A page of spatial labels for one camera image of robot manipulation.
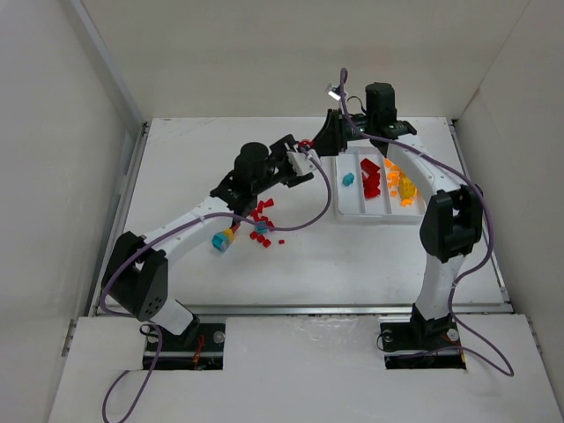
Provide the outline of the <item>red flower lego block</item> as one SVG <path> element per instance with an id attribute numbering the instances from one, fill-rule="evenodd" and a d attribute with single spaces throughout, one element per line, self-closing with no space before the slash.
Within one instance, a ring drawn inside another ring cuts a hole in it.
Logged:
<path id="1" fill-rule="evenodd" d="M 299 147 L 300 148 L 305 148 L 305 149 L 310 149 L 312 147 L 312 141 L 308 140 L 308 139 L 302 139 L 299 142 Z"/>

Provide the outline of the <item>teal lego brick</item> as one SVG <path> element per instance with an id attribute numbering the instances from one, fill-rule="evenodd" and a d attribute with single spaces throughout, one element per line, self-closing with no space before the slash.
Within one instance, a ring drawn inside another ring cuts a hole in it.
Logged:
<path id="1" fill-rule="evenodd" d="M 354 183 L 354 180 L 355 180 L 355 175 L 353 173 L 348 173 L 343 177 L 342 183 L 344 186 L 348 187 Z"/>

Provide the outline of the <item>red sloped lego block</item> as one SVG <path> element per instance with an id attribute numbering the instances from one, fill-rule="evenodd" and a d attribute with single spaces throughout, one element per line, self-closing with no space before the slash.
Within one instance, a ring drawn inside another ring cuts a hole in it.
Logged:
<path id="1" fill-rule="evenodd" d="M 372 160 L 367 158 L 360 162 L 360 168 L 367 176 L 378 175 L 381 169 Z"/>

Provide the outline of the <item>small teal lego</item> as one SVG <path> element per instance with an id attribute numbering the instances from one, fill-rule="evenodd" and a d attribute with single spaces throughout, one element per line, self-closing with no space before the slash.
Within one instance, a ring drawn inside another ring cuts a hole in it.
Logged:
<path id="1" fill-rule="evenodd" d="M 269 231 L 268 227 L 263 222 L 256 225 L 255 229 L 259 234 L 266 234 Z"/>

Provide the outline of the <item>yellow butterfly lego block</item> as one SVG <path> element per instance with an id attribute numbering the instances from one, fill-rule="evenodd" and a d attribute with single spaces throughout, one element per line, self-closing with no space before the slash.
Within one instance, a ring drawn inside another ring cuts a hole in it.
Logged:
<path id="1" fill-rule="evenodd" d="M 417 195 L 417 189 L 413 182 L 407 177 L 398 180 L 397 190 L 402 200 L 413 198 Z"/>

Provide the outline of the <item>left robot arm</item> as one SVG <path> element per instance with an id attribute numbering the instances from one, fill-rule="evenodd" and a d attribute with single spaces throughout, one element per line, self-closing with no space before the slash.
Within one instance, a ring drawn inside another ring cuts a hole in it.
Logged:
<path id="1" fill-rule="evenodd" d="M 229 241 L 226 230 L 255 210 L 260 194 L 278 184 L 291 188 L 309 181 L 319 163 L 317 153 L 291 135 L 271 146 L 245 144 L 233 169 L 191 211 L 149 233 L 128 231 L 118 237 L 101 283 L 100 305 L 111 298 L 128 315 L 154 323 L 190 346 L 199 319 L 170 294 L 172 266 L 214 236 L 218 247 L 224 247 Z"/>

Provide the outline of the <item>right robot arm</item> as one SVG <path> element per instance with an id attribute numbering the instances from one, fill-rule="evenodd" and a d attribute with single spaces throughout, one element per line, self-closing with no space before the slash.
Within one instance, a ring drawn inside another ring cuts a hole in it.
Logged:
<path id="1" fill-rule="evenodd" d="M 365 138 L 399 166 L 426 205 L 419 227 L 427 253 L 422 287 L 408 321 L 381 322 L 382 349 L 392 353 L 452 346 L 457 341 L 453 284 L 464 259 L 481 238 L 483 207 L 479 196 L 467 182 L 449 176 L 449 167 L 440 166 L 429 155 L 417 130 L 398 119 L 391 84 L 367 85 L 365 110 L 357 115 L 345 112 L 342 85 L 330 85 L 327 93 L 341 106 L 329 110 L 314 137 L 317 154 L 336 156 L 353 140 Z"/>

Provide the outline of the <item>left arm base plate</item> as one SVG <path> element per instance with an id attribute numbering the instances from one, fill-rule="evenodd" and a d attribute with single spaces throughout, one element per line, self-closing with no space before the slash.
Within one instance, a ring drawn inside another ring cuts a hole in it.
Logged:
<path id="1" fill-rule="evenodd" d="M 155 370 L 216 371 L 224 364 L 226 325 L 201 323 L 196 338 L 189 345 L 168 331 L 161 329 L 162 347 Z"/>

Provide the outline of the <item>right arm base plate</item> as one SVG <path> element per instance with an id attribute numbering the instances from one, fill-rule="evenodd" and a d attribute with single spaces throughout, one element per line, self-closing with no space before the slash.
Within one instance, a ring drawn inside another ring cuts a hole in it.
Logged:
<path id="1" fill-rule="evenodd" d="M 387 370 L 466 369 L 454 323 L 430 334 L 411 322 L 381 322 L 380 330 L 379 348 Z"/>

